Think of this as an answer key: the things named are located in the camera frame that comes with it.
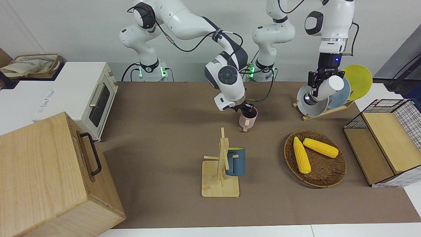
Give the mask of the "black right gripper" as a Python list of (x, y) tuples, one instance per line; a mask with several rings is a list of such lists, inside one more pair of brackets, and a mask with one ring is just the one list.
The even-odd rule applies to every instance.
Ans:
[(241, 104), (235, 105), (230, 107), (230, 109), (236, 110), (236, 112), (245, 114), (246, 111), (253, 110), (254, 105), (253, 104), (246, 104), (246, 101), (243, 101)]

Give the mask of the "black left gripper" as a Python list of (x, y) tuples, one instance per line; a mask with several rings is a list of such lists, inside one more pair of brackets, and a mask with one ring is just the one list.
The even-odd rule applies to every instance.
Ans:
[(308, 86), (312, 89), (312, 95), (317, 97), (319, 95), (319, 88), (324, 81), (324, 78), (329, 78), (333, 75), (343, 78), (345, 72), (338, 69), (341, 63), (342, 53), (320, 53), (318, 60), (317, 71), (308, 72)]

